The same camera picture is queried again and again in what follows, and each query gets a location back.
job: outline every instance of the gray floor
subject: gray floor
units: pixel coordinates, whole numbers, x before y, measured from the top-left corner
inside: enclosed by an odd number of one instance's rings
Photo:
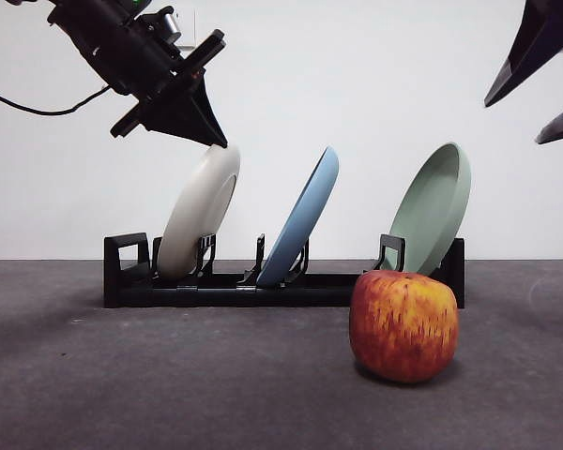
[[[102,309],[101,262],[0,262],[0,449],[563,449],[563,262],[468,262],[466,301],[404,387],[347,308]]]

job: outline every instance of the red apple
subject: red apple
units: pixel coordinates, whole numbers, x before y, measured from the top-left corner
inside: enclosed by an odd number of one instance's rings
[[[429,380],[452,359],[459,319],[452,290],[419,274],[372,270],[360,276],[350,306],[350,345],[377,375]]]

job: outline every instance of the dish rack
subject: dish rack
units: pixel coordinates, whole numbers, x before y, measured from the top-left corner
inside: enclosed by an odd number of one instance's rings
[[[152,262],[146,234],[134,233],[104,238],[104,307],[348,307],[359,273],[309,273],[309,241],[285,279],[273,288],[256,286],[263,267],[265,235],[256,240],[252,269],[241,273],[215,273],[213,262],[217,236],[201,237],[197,243],[195,269],[179,281],[159,277],[157,260],[161,238],[153,241]],[[382,267],[387,248],[397,252],[395,270],[403,271],[401,237],[382,234],[379,258],[371,270]],[[137,246],[138,257],[131,267],[122,268],[119,250]],[[430,278],[448,285],[464,308],[464,239],[455,238],[440,266]]]

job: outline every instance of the white backdrop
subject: white backdrop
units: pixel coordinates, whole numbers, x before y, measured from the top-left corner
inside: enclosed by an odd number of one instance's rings
[[[259,233],[270,247],[326,145],[341,174],[312,256],[376,256],[411,179],[447,141],[472,166],[467,257],[563,258],[563,141],[533,141],[563,111],[563,54],[483,108],[523,0],[193,5],[200,41],[214,28],[226,34],[206,88],[243,157],[221,258],[252,258]],[[0,93],[61,109],[103,83],[48,26],[51,6],[0,1]],[[113,139],[110,127],[134,101],[109,93],[58,118],[0,104],[0,259],[97,259],[106,235],[162,234],[206,147],[142,127]]]

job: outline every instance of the black cable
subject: black cable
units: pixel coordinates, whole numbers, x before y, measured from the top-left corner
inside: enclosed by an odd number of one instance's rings
[[[103,87],[97,93],[92,94],[90,97],[86,98],[84,101],[81,101],[78,104],[76,104],[74,107],[69,108],[68,110],[64,110],[64,111],[40,111],[40,110],[35,110],[33,108],[27,108],[26,106],[14,103],[13,101],[10,101],[7,98],[4,98],[2,96],[0,96],[0,101],[2,101],[3,103],[6,103],[8,106],[11,106],[11,107],[16,108],[16,109],[21,110],[21,111],[25,111],[27,113],[38,114],[38,115],[65,115],[65,114],[75,113],[83,105],[89,103],[94,98],[101,96],[102,94],[104,94],[109,89],[111,89],[111,86]]]

